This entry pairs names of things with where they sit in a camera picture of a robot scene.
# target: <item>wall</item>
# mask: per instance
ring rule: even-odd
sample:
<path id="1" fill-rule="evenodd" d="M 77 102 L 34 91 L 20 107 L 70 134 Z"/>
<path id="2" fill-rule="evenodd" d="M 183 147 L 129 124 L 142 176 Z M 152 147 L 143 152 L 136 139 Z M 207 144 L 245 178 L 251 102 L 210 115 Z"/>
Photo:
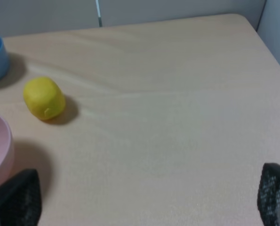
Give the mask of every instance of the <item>wall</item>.
<path id="1" fill-rule="evenodd" d="M 102 25 L 238 13 L 256 28 L 265 0 L 99 0 Z"/>
<path id="2" fill-rule="evenodd" d="M 280 63 L 280 0 L 268 0 L 258 33 Z"/>
<path id="3" fill-rule="evenodd" d="M 98 27 L 95 0 L 0 0 L 0 35 Z"/>

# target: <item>lemon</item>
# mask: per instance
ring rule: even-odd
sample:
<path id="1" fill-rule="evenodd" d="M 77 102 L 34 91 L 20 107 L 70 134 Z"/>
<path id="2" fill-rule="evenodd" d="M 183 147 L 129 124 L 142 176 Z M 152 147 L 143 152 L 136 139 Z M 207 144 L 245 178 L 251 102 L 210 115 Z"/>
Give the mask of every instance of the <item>lemon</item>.
<path id="1" fill-rule="evenodd" d="M 24 100 L 30 112 L 40 120 L 58 116 L 65 108 L 65 97 L 57 84 L 48 77 L 28 81 Z"/>

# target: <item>yellow toy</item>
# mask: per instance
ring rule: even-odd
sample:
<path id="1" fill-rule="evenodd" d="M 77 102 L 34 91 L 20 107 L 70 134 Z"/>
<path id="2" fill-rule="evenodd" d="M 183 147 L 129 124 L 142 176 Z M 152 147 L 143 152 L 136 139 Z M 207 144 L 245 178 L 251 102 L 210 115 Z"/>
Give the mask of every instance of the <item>yellow toy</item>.
<path id="1" fill-rule="evenodd" d="M 24 100 L 30 112 L 40 120 L 58 116 L 65 108 L 65 97 L 56 83 L 48 77 L 28 81 Z"/>

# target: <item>table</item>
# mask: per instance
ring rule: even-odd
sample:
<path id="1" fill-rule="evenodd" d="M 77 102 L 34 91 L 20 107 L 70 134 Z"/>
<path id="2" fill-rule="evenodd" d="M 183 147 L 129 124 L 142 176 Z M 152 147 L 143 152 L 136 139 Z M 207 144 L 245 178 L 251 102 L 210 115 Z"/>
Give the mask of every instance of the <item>table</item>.
<path id="1" fill-rule="evenodd" d="M 5 39 L 0 114 L 13 173 L 37 168 L 40 226 L 262 225 L 280 164 L 280 66 L 239 15 Z M 24 84 L 49 76 L 67 109 L 44 123 Z"/>

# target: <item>gray wall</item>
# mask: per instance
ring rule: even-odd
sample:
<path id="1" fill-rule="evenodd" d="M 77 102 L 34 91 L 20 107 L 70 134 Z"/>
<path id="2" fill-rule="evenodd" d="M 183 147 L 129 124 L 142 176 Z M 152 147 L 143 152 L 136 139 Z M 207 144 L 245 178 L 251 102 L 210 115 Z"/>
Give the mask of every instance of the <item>gray wall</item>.
<path id="1" fill-rule="evenodd" d="M 99 0 L 102 25 L 238 13 L 256 28 L 265 0 Z"/>
<path id="2" fill-rule="evenodd" d="M 0 0 L 0 35 L 98 27 L 95 0 Z"/>
<path id="3" fill-rule="evenodd" d="M 267 0 L 258 33 L 280 63 L 280 0 Z"/>

